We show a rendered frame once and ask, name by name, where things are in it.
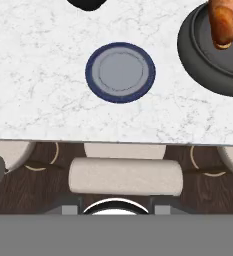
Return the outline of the blue-rimmed grey plate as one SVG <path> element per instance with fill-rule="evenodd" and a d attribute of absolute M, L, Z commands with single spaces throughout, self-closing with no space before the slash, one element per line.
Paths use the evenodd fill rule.
<path fill-rule="evenodd" d="M 99 98 L 116 104 L 138 100 L 152 87 L 156 67 L 142 48 L 114 42 L 96 49 L 85 67 L 89 89 Z"/>

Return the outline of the beige cushioned stool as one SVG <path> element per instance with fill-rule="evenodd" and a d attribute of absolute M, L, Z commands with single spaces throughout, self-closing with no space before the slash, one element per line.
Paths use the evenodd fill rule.
<path fill-rule="evenodd" d="M 3 141 L 0 140 L 0 183 L 6 174 L 24 166 L 31 171 L 43 171 L 52 166 L 59 156 L 59 144 L 55 143 L 55 154 L 48 164 L 30 160 L 35 149 L 35 142 L 31 141 Z"/>
<path fill-rule="evenodd" d="M 85 143 L 86 156 L 69 170 L 71 192 L 139 196 L 179 196 L 183 172 L 164 160 L 165 145 Z"/>

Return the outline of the brown sausage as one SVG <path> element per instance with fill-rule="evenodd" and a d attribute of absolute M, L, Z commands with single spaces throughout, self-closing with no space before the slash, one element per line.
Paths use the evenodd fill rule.
<path fill-rule="evenodd" d="M 227 49 L 233 42 L 233 0 L 208 0 L 211 37 L 218 49 Z"/>

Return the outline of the white and black round object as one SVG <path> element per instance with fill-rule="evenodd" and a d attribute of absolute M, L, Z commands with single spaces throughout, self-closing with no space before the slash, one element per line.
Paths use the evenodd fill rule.
<path fill-rule="evenodd" d="M 83 213 L 86 215 L 147 215 L 149 211 L 132 200 L 107 198 L 91 204 Z"/>

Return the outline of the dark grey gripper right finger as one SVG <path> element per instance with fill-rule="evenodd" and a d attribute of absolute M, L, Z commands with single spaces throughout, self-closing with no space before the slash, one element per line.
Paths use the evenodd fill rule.
<path fill-rule="evenodd" d="M 195 214 L 196 211 L 184 206 L 178 197 L 156 196 L 150 199 L 150 210 L 154 215 Z"/>

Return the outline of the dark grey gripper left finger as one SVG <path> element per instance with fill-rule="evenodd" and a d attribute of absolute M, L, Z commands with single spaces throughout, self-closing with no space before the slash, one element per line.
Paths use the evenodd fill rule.
<path fill-rule="evenodd" d="M 65 196 L 46 206 L 44 214 L 78 215 L 81 213 L 82 199 L 79 196 Z"/>

